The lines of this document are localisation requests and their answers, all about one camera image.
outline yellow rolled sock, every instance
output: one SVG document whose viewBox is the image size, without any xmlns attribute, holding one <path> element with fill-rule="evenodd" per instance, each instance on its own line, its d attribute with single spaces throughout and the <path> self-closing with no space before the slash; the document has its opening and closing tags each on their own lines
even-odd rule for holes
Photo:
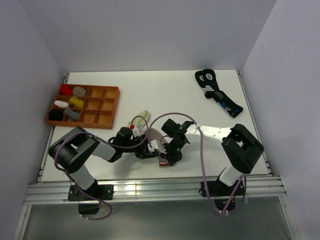
<svg viewBox="0 0 320 240">
<path fill-rule="evenodd" d="M 75 106 L 77 109 L 82 109 L 84 107 L 84 101 L 78 99 L 76 96 L 70 98 L 70 104 Z"/>
</svg>

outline robotic arm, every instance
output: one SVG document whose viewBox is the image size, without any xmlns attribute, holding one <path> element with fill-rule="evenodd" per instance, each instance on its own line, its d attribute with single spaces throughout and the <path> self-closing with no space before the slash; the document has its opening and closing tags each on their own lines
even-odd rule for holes
<svg viewBox="0 0 320 240">
<path fill-rule="evenodd" d="M 231 166 L 222 171 L 214 186 L 215 196 L 226 196 L 226 193 L 232 192 L 240 176 L 251 173 L 264 151 L 262 144 L 241 124 L 220 128 L 198 126 L 192 121 L 180 125 L 168 119 L 161 129 L 172 140 L 163 145 L 159 139 L 149 142 L 148 131 L 140 136 L 128 127 L 122 127 L 115 137 L 105 142 L 78 126 L 56 141 L 48 152 L 86 194 L 98 198 L 104 195 L 103 189 L 99 188 L 97 180 L 85 166 L 90 155 L 110 163 L 120 159 L 123 153 L 134 153 L 139 159 L 161 156 L 172 166 L 182 159 L 181 149 L 185 144 L 201 142 L 198 128 L 202 131 L 203 143 L 223 148 L 231 162 Z"/>
</svg>

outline white rolled sock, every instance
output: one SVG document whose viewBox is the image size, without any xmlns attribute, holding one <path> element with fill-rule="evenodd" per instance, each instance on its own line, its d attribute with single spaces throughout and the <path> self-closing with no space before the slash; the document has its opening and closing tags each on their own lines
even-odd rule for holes
<svg viewBox="0 0 320 240">
<path fill-rule="evenodd" d="M 56 105 L 59 108 L 63 108 L 63 109 L 69 107 L 69 104 L 67 102 L 59 101 L 59 100 L 54 101 L 54 105 Z"/>
</svg>

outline wooden organizer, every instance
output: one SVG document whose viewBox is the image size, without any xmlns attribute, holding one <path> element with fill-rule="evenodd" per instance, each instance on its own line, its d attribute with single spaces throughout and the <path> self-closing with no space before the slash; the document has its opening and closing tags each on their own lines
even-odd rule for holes
<svg viewBox="0 0 320 240">
<path fill-rule="evenodd" d="M 52 126 L 62 127 L 83 127 L 93 129 L 112 129 L 114 123 L 115 113 L 119 98 L 119 88 L 117 86 L 98 86 L 98 85 L 78 85 L 78 84 L 62 84 L 62 86 L 68 86 L 70 89 L 75 87 L 82 87 L 87 90 L 86 96 L 79 97 L 78 99 L 83 100 L 83 108 L 75 108 L 70 105 L 69 99 L 72 96 L 62 95 L 59 92 L 55 97 L 56 100 L 69 103 L 69 108 L 73 111 L 80 113 L 78 121 L 71 121 L 66 115 L 64 115 L 62 121 L 50 120 L 49 116 L 46 118 L 46 123 Z M 51 110 L 58 109 L 64 112 L 65 108 L 55 106 L 53 102 Z"/>
</svg>

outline gray wall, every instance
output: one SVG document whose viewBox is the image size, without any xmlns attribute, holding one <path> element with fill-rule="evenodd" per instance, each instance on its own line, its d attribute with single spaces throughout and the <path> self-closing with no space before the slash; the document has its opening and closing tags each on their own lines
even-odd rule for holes
<svg viewBox="0 0 320 240">
<path fill-rule="evenodd" d="M 37 177 L 57 62 L 17 0 L 0 1 L 0 238 L 11 239 L 29 182 Z"/>
<path fill-rule="evenodd" d="M 320 1 L 278 0 L 242 73 L 302 239 L 320 236 Z"/>
<path fill-rule="evenodd" d="M 242 69 L 276 0 L 20 0 L 66 72 Z"/>
</svg>

